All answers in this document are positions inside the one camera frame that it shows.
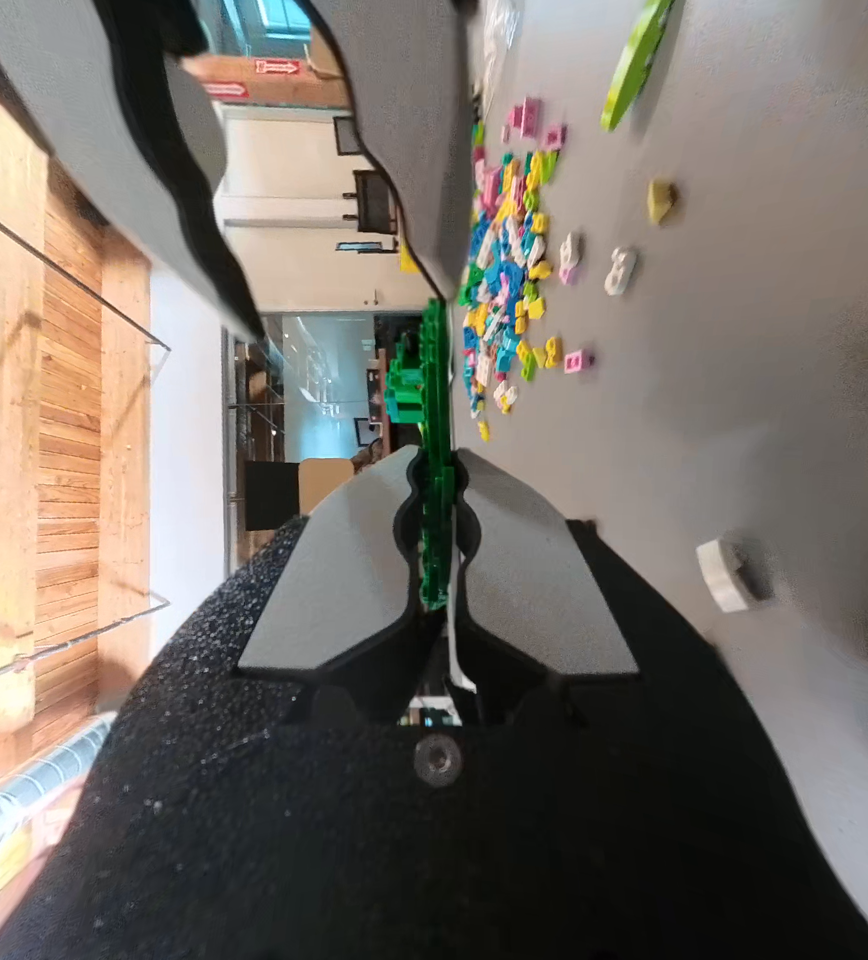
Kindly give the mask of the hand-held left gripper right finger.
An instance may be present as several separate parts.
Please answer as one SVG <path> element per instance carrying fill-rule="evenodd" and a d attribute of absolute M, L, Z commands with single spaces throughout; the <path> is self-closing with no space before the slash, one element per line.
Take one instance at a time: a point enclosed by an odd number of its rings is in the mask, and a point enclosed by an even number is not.
<path fill-rule="evenodd" d="M 572 536 L 544 496 L 462 448 L 463 503 L 479 541 L 464 571 L 473 624 L 553 674 L 637 676 L 632 651 Z"/>

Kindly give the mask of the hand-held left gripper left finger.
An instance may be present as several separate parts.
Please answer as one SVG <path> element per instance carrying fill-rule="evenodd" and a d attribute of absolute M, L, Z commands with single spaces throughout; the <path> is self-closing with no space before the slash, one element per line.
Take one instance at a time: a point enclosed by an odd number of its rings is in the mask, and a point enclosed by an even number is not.
<path fill-rule="evenodd" d="M 240 655 L 242 674 L 322 679 L 413 630 L 424 464 L 424 449 L 406 445 L 312 511 Z"/>

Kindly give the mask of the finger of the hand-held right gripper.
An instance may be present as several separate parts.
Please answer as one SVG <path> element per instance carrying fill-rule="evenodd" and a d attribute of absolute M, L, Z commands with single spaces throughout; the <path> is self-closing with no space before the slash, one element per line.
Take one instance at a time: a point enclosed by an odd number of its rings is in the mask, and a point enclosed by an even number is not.
<path fill-rule="evenodd" d="M 214 208 L 222 126 L 185 68 L 211 51 L 203 5 L 0 1 L 0 78 L 104 217 L 257 342 L 263 325 Z"/>
<path fill-rule="evenodd" d="M 408 248 L 450 301 L 473 195 L 468 21 L 476 2 L 305 2 L 342 67 L 360 145 L 386 177 Z"/>

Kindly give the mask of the green lego build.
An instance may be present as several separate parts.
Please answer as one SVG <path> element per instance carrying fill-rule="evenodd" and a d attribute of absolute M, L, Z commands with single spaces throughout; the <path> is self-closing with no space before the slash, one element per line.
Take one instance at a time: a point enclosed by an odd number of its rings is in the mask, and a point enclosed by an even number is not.
<path fill-rule="evenodd" d="M 434 297 L 419 327 L 401 335 L 389 361 L 383 392 L 393 424 L 417 426 L 426 454 L 420 483 L 420 598 L 428 610 L 447 605 L 453 553 L 456 476 L 449 423 L 447 310 Z"/>

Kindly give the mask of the lime green lego plate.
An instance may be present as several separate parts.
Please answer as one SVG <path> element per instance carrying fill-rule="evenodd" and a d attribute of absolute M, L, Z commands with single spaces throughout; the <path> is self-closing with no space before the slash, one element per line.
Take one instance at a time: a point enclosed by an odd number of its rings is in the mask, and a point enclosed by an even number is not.
<path fill-rule="evenodd" d="M 604 132 L 617 129 L 647 83 L 675 4 L 646 2 L 634 21 L 608 87 L 600 119 Z"/>

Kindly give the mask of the pile of colourful lego bricks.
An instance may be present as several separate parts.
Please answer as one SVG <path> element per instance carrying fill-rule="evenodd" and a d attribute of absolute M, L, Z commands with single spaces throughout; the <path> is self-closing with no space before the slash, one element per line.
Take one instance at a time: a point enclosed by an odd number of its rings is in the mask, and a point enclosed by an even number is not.
<path fill-rule="evenodd" d="M 472 131 L 474 186 L 468 258 L 457 304 L 461 326 L 462 378 L 471 419 L 488 422 L 488 410 L 512 413 L 519 383 L 563 363 L 560 337 L 533 343 L 529 334 L 547 312 L 543 285 L 555 273 L 549 247 L 550 217 L 541 189 L 550 182 L 566 143 L 568 127 L 555 123 L 540 130 L 542 104 L 525 98 L 514 105 L 502 126 L 502 142 L 511 135 L 534 139 L 523 154 L 488 156 L 486 128 Z"/>

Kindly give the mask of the white curved lego brick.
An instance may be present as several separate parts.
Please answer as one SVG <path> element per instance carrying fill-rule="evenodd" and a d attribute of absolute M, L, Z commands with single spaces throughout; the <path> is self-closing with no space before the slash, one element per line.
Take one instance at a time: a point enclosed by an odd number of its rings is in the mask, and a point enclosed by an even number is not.
<path fill-rule="evenodd" d="M 733 540 L 711 539 L 700 544 L 695 553 L 704 584 L 723 614 L 746 613 L 755 608 L 759 601 L 749 582 L 745 557 Z"/>

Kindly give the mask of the black chair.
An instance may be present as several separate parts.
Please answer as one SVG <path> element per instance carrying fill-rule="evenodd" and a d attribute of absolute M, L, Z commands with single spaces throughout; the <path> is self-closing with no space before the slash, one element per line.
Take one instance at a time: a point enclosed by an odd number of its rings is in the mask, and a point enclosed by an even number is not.
<path fill-rule="evenodd" d="M 398 233 L 398 212 L 391 187 L 376 170 L 354 170 L 354 190 L 343 195 L 353 201 L 356 211 L 345 212 L 342 220 L 356 225 L 361 234 L 395 235 Z"/>

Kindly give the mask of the clear plastic bag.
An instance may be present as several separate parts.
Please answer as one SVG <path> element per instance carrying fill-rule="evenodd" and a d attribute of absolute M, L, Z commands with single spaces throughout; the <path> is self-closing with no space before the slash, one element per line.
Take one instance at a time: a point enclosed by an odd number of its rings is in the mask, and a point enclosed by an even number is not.
<path fill-rule="evenodd" d="M 483 113 L 489 113 L 508 54 L 518 38 L 523 1 L 482 3 L 482 57 L 479 92 Z"/>

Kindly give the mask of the silver flexible air duct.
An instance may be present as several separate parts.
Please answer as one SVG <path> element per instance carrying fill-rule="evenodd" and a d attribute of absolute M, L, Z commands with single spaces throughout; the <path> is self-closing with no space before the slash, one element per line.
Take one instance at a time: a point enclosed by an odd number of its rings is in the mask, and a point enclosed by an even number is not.
<path fill-rule="evenodd" d="M 117 717 L 106 711 L 0 779 L 0 845 L 74 782 L 85 777 Z"/>

